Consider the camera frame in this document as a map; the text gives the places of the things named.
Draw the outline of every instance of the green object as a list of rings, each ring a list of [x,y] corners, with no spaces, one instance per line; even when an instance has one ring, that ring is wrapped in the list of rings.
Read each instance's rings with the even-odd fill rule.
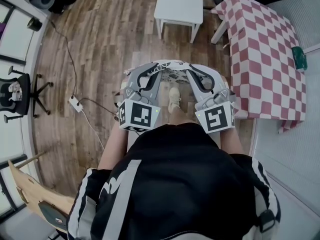
[[[304,72],[308,68],[307,58],[304,51],[299,46],[291,48],[296,70]]]

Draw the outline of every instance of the red and white checkered tablecloth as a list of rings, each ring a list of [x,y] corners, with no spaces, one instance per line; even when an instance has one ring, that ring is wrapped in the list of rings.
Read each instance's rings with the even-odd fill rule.
[[[227,24],[231,90],[240,119],[283,120],[279,132],[306,117],[306,78],[295,68],[299,46],[290,21],[254,0],[224,0],[212,11]]]

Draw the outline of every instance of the white stool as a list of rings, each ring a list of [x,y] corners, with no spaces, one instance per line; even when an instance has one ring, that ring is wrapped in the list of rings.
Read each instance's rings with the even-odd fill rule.
[[[190,43],[193,43],[199,26],[204,21],[203,4],[203,0],[157,0],[154,18],[159,39],[164,23],[169,23],[192,27]]]

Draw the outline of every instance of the person's leg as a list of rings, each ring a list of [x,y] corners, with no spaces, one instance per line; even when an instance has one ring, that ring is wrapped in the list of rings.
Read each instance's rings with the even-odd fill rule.
[[[169,91],[169,105],[168,110],[170,115],[169,124],[170,125],[181,125],[185,123],[195,123],[187,118],[186,114],[180,108],[180,92],[178,88],[173,87]]]

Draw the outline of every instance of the person's arm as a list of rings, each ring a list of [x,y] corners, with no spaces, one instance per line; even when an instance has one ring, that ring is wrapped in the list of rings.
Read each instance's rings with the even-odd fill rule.
[[[244,154],[236,128],[220,132],[221,149],[228,154]]]
[[[128,131],[120,129],[119,123],[115,122],[111,131],[111,135],[101,156],[98,170],[112,170],[127,153],[127,147]]]

